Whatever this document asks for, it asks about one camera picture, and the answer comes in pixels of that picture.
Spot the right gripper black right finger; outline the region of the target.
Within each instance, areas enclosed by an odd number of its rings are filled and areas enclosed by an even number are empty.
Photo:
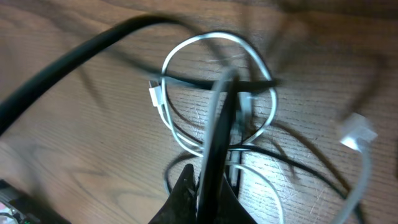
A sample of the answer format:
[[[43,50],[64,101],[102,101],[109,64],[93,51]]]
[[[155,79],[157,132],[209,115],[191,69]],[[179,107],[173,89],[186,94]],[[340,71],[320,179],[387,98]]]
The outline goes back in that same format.
[[[257,222],[248,214],[239,203],[226,178],[223,178],[220,201],[218,204],[215,224],[256,224]]]

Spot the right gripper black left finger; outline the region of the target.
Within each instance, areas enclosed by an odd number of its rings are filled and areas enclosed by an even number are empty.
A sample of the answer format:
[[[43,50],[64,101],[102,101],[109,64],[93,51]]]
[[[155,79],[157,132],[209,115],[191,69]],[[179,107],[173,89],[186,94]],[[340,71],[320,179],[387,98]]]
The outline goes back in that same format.
[[[192,164],[187,164],[162,208],[149,224],[194,224],[197,193]]]

